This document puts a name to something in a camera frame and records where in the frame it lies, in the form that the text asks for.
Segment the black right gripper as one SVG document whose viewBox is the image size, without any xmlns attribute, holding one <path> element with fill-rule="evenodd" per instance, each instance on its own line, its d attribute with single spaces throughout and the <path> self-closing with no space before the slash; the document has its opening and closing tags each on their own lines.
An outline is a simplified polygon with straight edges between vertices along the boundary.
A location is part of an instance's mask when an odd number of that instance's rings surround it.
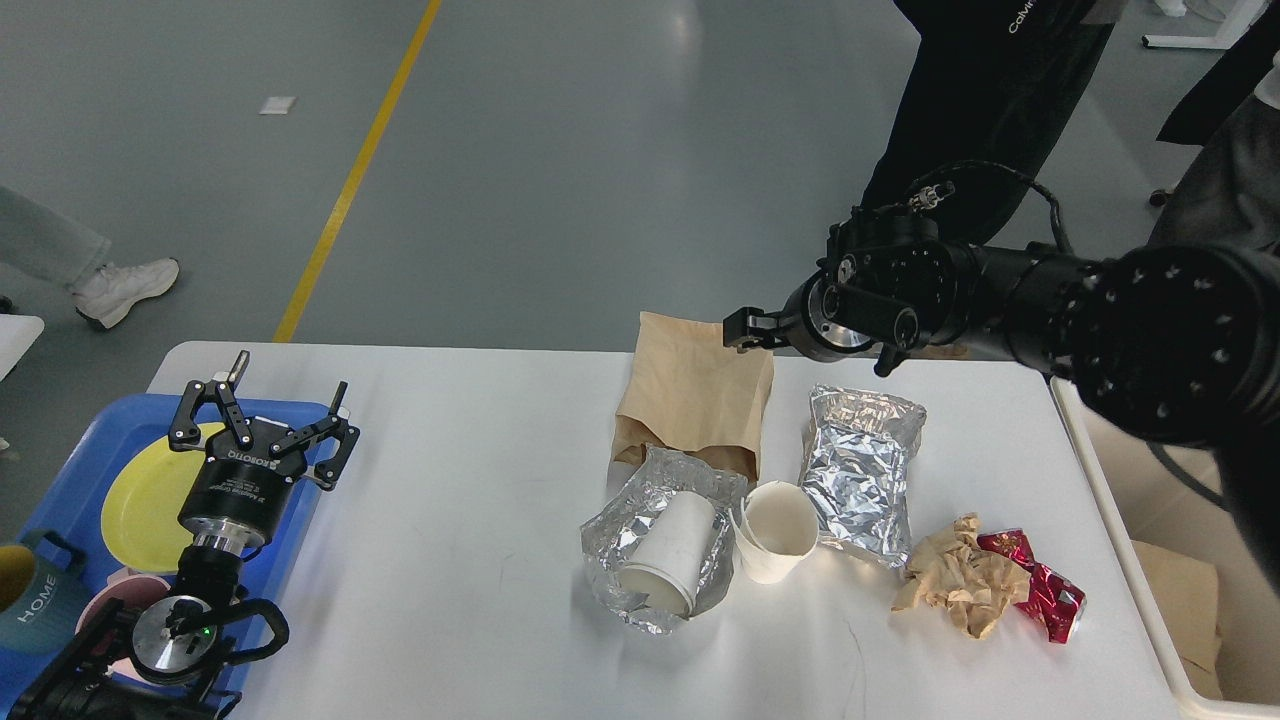
<svg viewBox="0 0 1280 720">
<path fill-rule="evenodd" d="M 836 363 L 859 354 L 861 336 L 824 315 L 824 297 L 823 279 L 808 278 L 788 296 L 783 311 L 740 307 L 722 320 L 722 345 L 739 354 L 791 347 L 818 363 Z"/>
</svg>

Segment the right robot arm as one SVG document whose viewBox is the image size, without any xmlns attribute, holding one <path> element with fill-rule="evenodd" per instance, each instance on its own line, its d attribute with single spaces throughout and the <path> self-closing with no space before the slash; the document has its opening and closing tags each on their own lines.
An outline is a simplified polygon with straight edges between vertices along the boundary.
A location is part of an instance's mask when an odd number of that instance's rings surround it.
<svg viewBox="0 0 1280 720">
<path fill-rule="evenodd" d="M 943 237 L 933 211 L 968 170 L 995 170 L 1050 206 L 1051 243 Z M 915 178 L 892 202 L 832 225 L 815 272 L 774 313 L 740 307 L 723 343 L 836 363 L 879 348 L 886 377 L 927 346 L 966 345 L 1076 387 L 1117 429 L 1212 454 L 1220 492 L 1277 583 L 1277 259 L 1224 243 L 1075 256 L 1060 201 L 1006 165 L 970 160 Z"/>
</svg>

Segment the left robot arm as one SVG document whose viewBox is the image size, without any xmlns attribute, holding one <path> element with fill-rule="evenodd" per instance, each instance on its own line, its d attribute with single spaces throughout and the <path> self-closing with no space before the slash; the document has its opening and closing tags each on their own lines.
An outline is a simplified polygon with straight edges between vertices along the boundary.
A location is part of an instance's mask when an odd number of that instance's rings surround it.
<svg viewBox="0 0 1280 720">
<path fill-rule="evenodd" d="M 328 407 L 239 400 L 250 364 L 101 411 L 3 562 L 3 716 L 223 719 L 282 650 L 276 606 L 320 491 L 360 432 Z"/>
</svg>

